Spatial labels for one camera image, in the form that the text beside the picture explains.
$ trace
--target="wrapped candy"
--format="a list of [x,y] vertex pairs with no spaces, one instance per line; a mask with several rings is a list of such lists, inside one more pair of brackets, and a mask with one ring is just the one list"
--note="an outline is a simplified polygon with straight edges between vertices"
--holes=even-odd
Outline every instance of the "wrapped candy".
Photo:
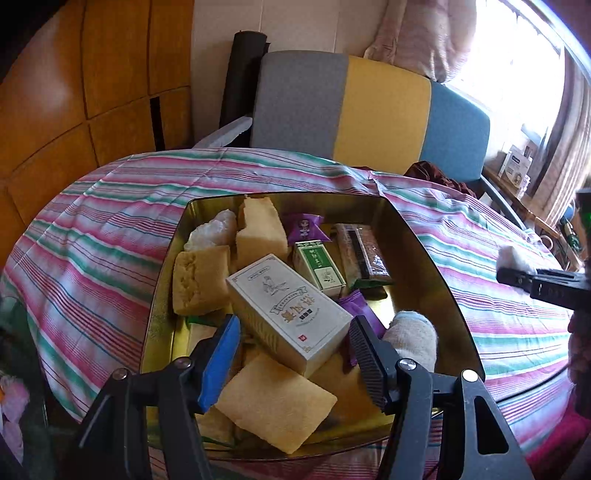
[[[351,292],[346,297],[342,299],[338,299],[336,301],[341,307],[343,307],[347,312],[349,312],[353,316],[363,315],[365,316],[366,320],[368,321],[371,329],[374,331],[378,338],[382,338],[384,333],[386,333],[386,327],[380,322],[377,315],[371,309],[371,307],[365,301],[363,295],[359,290],[355,290]],[[352,367],[357,365],[357,359],[355,358],[355,352],[353,351],[353,346],[349,342],[349,363]]]
[[287,244],[293,245],[296,242],[306,242],[308,240],[330,242],[330,238],[320,230],[322,220],[324,219],[320,215],[310,213],[292,213],[283,216],[282,221],[287,232]]

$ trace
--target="blue cushion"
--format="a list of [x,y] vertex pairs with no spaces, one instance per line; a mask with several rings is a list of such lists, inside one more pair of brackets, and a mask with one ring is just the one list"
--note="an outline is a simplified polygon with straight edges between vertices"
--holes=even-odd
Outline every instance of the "blue cushion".
[[431,108],[420,160],[457,181],[480,178],[491,122],[471,101],[431,82]]

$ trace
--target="white plastic bag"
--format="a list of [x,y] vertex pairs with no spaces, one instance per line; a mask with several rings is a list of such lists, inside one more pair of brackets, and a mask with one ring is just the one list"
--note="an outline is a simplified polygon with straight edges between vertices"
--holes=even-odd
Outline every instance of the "white plastic bag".
[[19,463],[22,463],[24,445],[18,422],[29,403],[29,392],[21,380],[9,375],[0,378],[0,388],[4,392],[0,403],[0,434]]
[[231,245],[236,240],[236,215],[223,210],[208,223],[199,225],[184,245],[186,252],[203,250],[217,245]]

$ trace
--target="gold metal tray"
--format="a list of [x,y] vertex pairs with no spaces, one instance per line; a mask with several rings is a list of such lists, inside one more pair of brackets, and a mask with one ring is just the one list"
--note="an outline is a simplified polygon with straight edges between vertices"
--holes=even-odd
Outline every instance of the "gold metal tray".
[[[369,301],[376,315],[386,326],[400,310],[415,310],[425,315],[439,336],[435,371],[459,375],[470,368],[484,380],[482,363],[466,322],[439,270],[421,242],[396,209],[384,198],[341,193],[261,193],[251,197],[271,198],[280,215],[313,213],[324,217],[323,230],[334,223],[364,223],[371,225],[394,284],[386,287],[388,298]],[[221,210],[238,212],[244,195],[231,195],[192,200],[187,204],[168,247],[150,311],[142,354],[141,372],[164,368],[179,356],[187,355],[189,329],[184,317],[172,308],[172,275],[174,260],[183,250],[189,233],[201,223],[208,222]],[[336,242],[326,243],[337,266],[340,252]],[[212,320],[223,319],[226,312],[213,312]],[[157,432],[156,412],[148,412],[148,431]],[[351,424],[315,432],[292,455],[285,455],[262,441],[244,441],[239,447],[226,448],[205,444],[211,459],[219,460],[280,460],[317,455],[331,455],[382,440],[389,435],[392,417],[355,419]]]

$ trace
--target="white cardboard box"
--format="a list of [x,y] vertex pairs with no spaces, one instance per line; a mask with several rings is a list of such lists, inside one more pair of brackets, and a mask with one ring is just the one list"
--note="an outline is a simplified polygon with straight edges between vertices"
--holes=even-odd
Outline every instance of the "white cardboard box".
[[501,175],[515,187],[519,188],[530,166],[531,158],[526,158],[519,151],[511,148],[501,167]]
[[349,331],[352,315],[273,254],[226,281],[240,321],[277,361],[306,378]]

